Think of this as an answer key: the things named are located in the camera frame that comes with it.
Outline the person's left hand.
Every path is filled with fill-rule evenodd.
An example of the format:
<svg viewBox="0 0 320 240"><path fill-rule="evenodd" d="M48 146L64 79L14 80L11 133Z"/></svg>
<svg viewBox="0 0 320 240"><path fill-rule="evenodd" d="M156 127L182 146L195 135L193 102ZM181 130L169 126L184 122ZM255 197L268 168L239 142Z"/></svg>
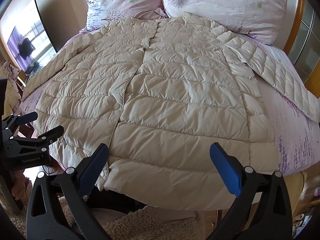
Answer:
<svg viewBox="0 0 320 240"><path fill-rule="evenodd" d="M25 170L15 171L15 182L12 187L11 193L15 200L23 198L27 186L31 183L28 177L24 175Z"/></svg>

